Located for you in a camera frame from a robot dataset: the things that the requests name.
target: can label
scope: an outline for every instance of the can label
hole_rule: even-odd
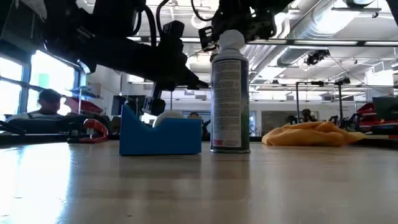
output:
[[[248,99],[242,96],[242,60],[220,60],[213,63],[212,72],[212,147],[242,148],[243,114],[248,108]]]

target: wooden table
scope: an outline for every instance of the wooden table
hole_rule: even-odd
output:
[[[120,157],[118,144],[0,149],[0,223],[398,222],[396,151]]]

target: orange cloth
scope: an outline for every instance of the orange cloth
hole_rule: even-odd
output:
[[[344,146],[366,138],[348,133],[332,122],[309,122],[276,128],[262,137],[268,146]]]

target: aerosol can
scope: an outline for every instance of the aerosol can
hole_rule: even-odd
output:
[[[211,73],[211,151],[249,153],[249,62],[240,53],[242,33],[220,35]]]

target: white can cap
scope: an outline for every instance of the white can cap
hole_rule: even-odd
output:
[[[220,35],[218,45],[221,50],[242,49],[245,46],[244,36],[237,30],[227,30]]]

